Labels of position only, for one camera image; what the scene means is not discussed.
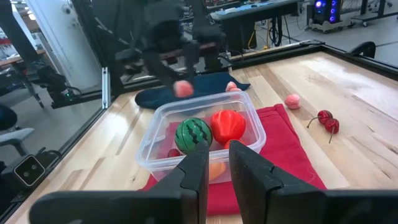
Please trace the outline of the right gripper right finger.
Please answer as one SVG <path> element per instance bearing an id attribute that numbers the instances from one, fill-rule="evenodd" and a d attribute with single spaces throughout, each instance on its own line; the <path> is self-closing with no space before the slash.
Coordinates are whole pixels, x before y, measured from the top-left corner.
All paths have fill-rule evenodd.
<path id="1" fill-rule="evenodd" d="M 320 190 L 239 141 L 229 163 L 244 224 L 398 224 L 398 190 Z"/>

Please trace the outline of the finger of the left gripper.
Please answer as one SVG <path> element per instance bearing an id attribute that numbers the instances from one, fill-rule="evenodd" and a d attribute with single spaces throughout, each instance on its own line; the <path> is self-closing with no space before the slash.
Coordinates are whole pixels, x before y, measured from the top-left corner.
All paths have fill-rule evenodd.
<path id="1" fill-rule="evenodd" d="M 141 51 L 138 51 L 137 49 L 126 49 L 116 52 L 115 59 L 122 63 L 131 63 L 138 59 L 142 59 L 149 74 L 155 76 L 172 93 L 175 93 L 174 83 L 177 78 L 177 73 L 171 68 L 165 66 L 161 61 L 162 54 L 168 54 L 172 52 L 173 50 L 164 49 L 144 49 Z"/>
<path id="2" fill-rule="evenodd" d="M 219 53 L 224 33 L 219 26 L 200 26 L 192 29 L 192 40 L 183 45 L 183 56 L 187 68 L 188 82 L 195 83 L 194 66 L 204 57 L 205 70 L 217 70 L 222 67 Z"/>

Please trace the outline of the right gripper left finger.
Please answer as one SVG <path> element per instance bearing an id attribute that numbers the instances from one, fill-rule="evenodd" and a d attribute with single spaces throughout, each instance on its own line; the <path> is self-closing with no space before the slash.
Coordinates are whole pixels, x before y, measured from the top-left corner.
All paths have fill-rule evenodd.
<path id="1" fill-rule="evenodd" d="M 58 191 L 30 208 L 30 224 L 205 224 L 209 146 L 194 151 L 149 190 Z"/>

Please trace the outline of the orange toy pepper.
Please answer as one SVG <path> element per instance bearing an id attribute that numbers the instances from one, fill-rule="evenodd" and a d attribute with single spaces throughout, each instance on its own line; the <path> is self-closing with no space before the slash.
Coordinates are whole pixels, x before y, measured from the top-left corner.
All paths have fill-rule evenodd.
<path id="1" fill-rule="evenodd" d="M 224 162 L 211 163 L 209 164 L 209 181 L 217 179 L 226 170 Z"/>

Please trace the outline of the green toy watermelon ball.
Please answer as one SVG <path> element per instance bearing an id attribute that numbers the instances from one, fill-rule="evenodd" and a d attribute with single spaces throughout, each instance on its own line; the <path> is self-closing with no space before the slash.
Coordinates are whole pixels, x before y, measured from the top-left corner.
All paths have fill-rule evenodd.
<path id="1" fill-rule="evenodd" d="M 211 146 L 213 134 L 211 128 L 204 120 L 188 118 L 177 126 L 174 141 L 179 151 L 183 154 L 189 154 L 202 141 L 206 141 Z"/>

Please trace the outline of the red bell pepper toy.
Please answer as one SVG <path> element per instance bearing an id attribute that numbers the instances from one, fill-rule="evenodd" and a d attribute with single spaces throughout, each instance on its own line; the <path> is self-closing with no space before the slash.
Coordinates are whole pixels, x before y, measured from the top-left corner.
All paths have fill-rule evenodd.
<path id="1" fill-rule="evenodd" d="M 220 110 L 211 117 L 210 127 L 215 141 L 224 146 L 230 140 L 242 138 L 246 130 L 246 120 L 234 110 Z"/>

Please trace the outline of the red toy strawberry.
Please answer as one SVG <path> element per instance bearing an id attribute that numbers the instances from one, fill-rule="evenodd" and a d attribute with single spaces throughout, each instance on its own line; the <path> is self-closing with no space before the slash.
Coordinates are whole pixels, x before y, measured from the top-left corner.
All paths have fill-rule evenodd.
<path id="1" fill-rule="evenodd" d="M 225 145 L 224 145 L 224 149 L 229 149 L 229 145 L 231 143 L 231 141 L 233 141 L 232 139 L 228 140 Z M 246 143 L 242 140 L 242 139 L 237 139 L 238 142 L 240 142 L 241 144 L 245 145 Z"/>

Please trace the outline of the navy blue cloth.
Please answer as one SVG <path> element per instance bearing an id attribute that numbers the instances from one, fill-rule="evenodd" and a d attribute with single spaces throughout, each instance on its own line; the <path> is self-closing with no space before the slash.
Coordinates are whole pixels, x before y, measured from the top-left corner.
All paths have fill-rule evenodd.
<path id="1" fill-rule="evenodd" d="M 217 72 L 195 76 L 195 89 L 194 94 L 191 96 L 178 98 L 163 86 L 139 92 L 135 97 L 135 102 L 142 108 L 156 110 L 158 107 L 167 103 L 223 93 L 226 91 L 229 82 L 235 83 L 237 88 L 242 91 L 247 90 L 251 86 L 248 83 L 238 82 L 228 72 Z"/>

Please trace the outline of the grey desk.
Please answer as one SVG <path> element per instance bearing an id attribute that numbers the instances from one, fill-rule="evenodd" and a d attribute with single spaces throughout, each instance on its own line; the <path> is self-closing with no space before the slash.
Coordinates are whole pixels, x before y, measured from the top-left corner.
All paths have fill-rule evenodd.
<path id="1" fill-rule="evenodd" d="M 247 17 L 254 21 L 262 21 L 273 17 L 285 16 L 297 12 L 298 4 L 302 0 L 271 0 L 255 2 L 239 7 L 229 8 L 224 11 L 212 12 L 210 16 L 215 21 L 226 21 Z"/>

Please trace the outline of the white cabinet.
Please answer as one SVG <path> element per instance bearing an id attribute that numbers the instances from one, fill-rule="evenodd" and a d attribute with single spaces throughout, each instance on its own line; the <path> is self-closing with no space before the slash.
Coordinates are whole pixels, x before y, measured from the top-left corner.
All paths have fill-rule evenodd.
<path id="1" fill-rule="evenodd" d="M 68 83 L 82 91 L 101 86 L 101 66 L 72 0 L 26 0 Z"/>

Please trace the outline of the computer tower blue lights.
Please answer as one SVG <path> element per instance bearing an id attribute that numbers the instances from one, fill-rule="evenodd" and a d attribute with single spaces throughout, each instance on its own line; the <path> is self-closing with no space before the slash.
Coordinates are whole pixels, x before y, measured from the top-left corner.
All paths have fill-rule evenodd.
<path id="1" fill-rule="evenodd" d="M 316 24 L 334 24 L 340 21 L 340 12 L 341 0 L 315 0 L 312 19 Z"/>

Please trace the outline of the grey office chair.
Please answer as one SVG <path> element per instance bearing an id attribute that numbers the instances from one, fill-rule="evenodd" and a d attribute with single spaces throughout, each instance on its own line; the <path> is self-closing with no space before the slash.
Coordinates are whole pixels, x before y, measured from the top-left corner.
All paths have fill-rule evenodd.
<path id="1" fill-rule="evenodd" d="M 17 114 L 10 107 L 0 105 L 0 147 L 12 145 L 21 156 L 29 154 L 23 141 L 30 136 L 33 128 L 16 128 Z"/>

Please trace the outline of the silver aluminium post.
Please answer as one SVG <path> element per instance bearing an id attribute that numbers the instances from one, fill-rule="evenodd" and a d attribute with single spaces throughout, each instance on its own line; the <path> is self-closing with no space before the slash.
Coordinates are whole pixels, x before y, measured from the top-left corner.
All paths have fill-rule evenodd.
<path id="1" fill-rule="evenodd" d="M 108 109 L 110 103 L 110 82 L 108 67 L 102 68 L 102 109 Z"/>

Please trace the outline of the black aluminium table frame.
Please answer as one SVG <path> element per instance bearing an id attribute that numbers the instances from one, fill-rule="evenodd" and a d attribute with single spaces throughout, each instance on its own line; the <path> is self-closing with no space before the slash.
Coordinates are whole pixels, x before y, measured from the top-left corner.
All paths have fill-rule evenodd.
<path id="1" fill-rule="evenodd" d="M 290 93 L 301 107 L 288 111 L 300 142 L 330 189 L 398 189 L 398 58 L 393 64 L 348 55 L 309 42 L 253 53 L 232 72 L 256 108 L 281 103 Z M 28 224 L 40 196 L 56 190 L 139 189 L 149 178 L 134 157 L 153 112 L 135 104 L 135 93 L 100 111 L 63 159 L 28 196 L 16 202 L 0 224 Z M 340 123 L 330 133 L 318 120 L 328 110 Z"/>

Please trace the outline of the black curved bracket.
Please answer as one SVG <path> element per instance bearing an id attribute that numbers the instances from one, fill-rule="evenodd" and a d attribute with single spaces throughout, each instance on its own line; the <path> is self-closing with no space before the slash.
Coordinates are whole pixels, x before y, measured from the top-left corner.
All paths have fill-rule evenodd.
<path id="1" fill-rule="evenodd" d="M 374 58 L 376 54 L 376 44 L 374 42 L 363 42 L 350 51 L 347 52 L 348 55 Z"/>

